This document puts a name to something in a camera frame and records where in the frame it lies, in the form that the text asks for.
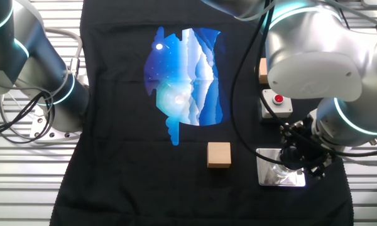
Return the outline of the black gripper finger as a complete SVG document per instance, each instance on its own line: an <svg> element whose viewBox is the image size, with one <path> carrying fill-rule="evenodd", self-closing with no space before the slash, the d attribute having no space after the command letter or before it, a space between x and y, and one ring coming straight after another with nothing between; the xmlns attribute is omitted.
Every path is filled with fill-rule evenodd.
<svg viewBox="0 0 377 226"><path fill-rule="evenodd" d="M281 143L284 147L296 146L298 138L295 133L301 135L304 132L304 122L297 121L293 124L285 123L285 126L280 126L280 133L282 135Z"/></svg>
<svg viewBox="0 0 377 226"><path fill-rule="evenodd" d="M307 173L316 179L325 177L326 169L335 161L335 156L330 154L323 154L316 159L310 167L307 168Z"/></svg>

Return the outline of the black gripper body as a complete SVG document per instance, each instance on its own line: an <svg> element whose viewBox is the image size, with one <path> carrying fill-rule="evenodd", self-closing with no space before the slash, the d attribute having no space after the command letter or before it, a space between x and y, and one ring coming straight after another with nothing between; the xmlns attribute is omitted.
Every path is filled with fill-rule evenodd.
<svg viewBox="0 0 377 226"><path fill-rule="evenodd" d="M318 148L320 144L314 140L312 135L312 123L312 118L307 117L289 125L290 131L298 134L298 136L292 135L295 147L310 162L317 161L324 155L324 152Z"/></svg>

